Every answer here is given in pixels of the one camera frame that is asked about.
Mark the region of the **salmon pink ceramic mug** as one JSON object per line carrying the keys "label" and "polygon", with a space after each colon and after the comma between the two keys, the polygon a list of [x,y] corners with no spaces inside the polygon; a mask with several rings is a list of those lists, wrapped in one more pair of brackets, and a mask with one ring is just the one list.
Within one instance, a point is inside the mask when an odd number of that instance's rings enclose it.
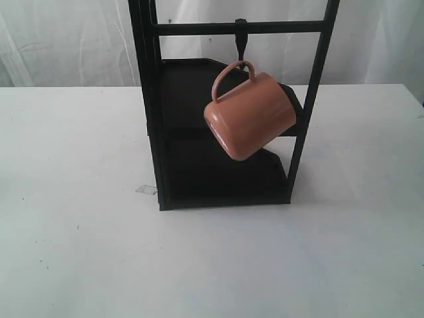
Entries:
{"label": "salmon pink ceramic mug", "polygon": [[[218,96],[226,75],[237,66],[248,67],[248,79]],[[229,64],[216,77],[212,102],[203,116],[211,132],[230,158],[243,161],[296,124],[294,107],[279,83],[269,74],[256,74],[247,61]]]}

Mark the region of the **black metal shelf rack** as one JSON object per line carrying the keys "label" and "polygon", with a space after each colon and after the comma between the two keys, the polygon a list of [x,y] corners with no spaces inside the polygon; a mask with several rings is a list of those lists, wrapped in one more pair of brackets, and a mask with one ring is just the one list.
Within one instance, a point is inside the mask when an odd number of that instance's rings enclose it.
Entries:
{"label": "black metal shelf rack", "polygon": [[154,1],[130,1],[136,57],[142,84],[146,124],[161,210],[236,205],[288,204],[327,57],[338,1],[329,1],[318,21],[246,24],[250,34],[319,33],[319,42],[304,102],[280,84],[289,97],[296,124],[286,131],[295,138],[290,168],[278,155],[260,149],[249,159],[230,159],[203,119],[213,80],[224,63],[208,58],[164,59],[161,36],[232,34],[233,23],[160,24]]}

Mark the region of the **clear tape piece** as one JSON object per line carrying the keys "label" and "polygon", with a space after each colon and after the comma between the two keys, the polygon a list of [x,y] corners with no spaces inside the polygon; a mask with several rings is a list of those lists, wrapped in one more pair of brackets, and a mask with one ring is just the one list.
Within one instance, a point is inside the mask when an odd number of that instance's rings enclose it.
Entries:
{"label": "clear tape piece", "polygon": [[136,188],[135,192],[145,194],[145,195],[156,195],[158,190],[157,190],[157,187],[155,186],[145,184]]}

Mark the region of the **white backdrop curtain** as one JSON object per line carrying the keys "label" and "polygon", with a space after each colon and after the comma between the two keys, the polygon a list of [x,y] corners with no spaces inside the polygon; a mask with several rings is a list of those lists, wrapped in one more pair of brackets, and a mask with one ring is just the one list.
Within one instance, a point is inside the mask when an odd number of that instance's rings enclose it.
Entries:
{"label": "white backdrop curtain", "polygon": [[[319,20],[325,1],[157,1],[160,23]],[[324,84],[401,83],[423,100],[423,2],[341,1]],[[1,85],[138,86],[126,1],[2,1]]]}

